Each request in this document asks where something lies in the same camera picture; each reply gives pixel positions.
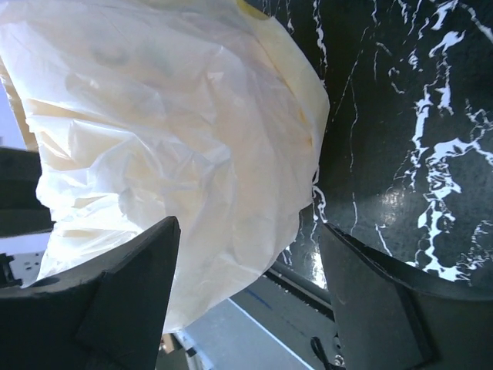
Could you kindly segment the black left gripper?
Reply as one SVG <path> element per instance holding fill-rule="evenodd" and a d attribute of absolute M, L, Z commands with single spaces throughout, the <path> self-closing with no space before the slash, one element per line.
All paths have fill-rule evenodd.
<path fill-rule="evenodd" d="M 36 152 L 1 148 L 1 235 L 49 233 L 50 210 L 36 196 L 42 174 Z"/>

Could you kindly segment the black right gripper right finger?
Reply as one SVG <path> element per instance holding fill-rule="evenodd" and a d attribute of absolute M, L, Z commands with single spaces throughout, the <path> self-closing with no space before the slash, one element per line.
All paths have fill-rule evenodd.
<path fill-rule="evenodd" d="M 348 369 L 490 369 L 492 293 L 446 281 L 320 232 L 330 303 Z"/>

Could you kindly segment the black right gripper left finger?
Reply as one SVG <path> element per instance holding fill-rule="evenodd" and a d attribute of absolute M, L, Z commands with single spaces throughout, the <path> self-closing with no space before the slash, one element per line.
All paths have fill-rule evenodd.
<path fill-rule="evenodd" d="M 83 264 L 1 290 L 3 369 L 152 369 L 180 228 L 167 217 Z"/>

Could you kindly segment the detached white trash bag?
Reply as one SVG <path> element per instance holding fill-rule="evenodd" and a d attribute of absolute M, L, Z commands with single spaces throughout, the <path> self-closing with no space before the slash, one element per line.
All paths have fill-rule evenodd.
<path fill-rule="evenodd" d="M 39 277 L 174 216 L 173 332 L 295 240 L 330 103 L 246 2 L 3 1 L 1 81 L 55 223 Z"/>

